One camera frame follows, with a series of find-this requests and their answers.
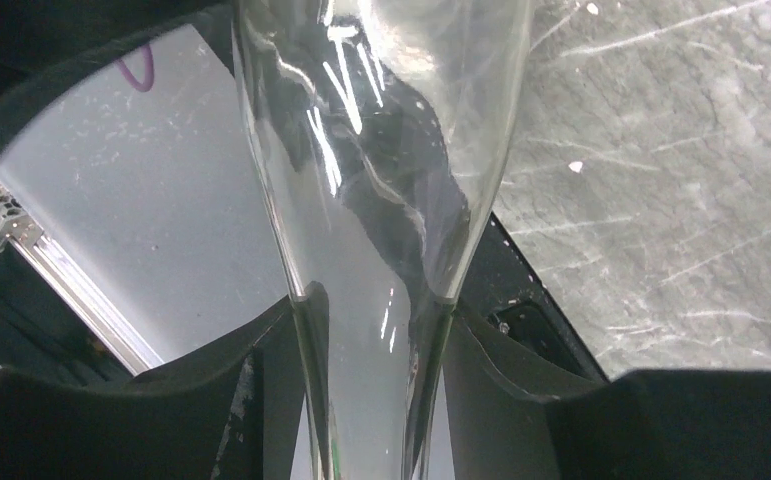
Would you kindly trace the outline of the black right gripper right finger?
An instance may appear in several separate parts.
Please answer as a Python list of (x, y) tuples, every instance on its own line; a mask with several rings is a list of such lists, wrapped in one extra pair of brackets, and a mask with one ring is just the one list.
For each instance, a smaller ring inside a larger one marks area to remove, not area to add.
[(444, 376), (459, 479), (771, 479), (771, 372), (591, 381), (462, 306)]

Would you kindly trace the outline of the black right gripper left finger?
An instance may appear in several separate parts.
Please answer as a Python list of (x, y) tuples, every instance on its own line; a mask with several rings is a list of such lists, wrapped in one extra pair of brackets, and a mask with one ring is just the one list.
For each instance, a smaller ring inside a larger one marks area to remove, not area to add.
[(126, 381), (2, 367), (0, 479), (288, 479), (303, 396), (288, 298)]

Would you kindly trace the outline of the clear glass wine bottle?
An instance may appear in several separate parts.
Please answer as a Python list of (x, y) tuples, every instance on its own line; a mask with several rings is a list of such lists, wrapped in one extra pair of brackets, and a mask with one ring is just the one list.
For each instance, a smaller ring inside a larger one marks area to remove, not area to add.
[(534, 4), (232, 8), (312, 473), (423, 479), (442, 355), (505, 168)]

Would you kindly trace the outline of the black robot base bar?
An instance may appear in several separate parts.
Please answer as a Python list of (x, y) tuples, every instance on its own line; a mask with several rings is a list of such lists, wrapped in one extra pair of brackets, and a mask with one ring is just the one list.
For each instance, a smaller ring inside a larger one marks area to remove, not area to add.
[(608, 377), (496, 215), (482, 233), (462, 298), (510, 339), (586, 380)]

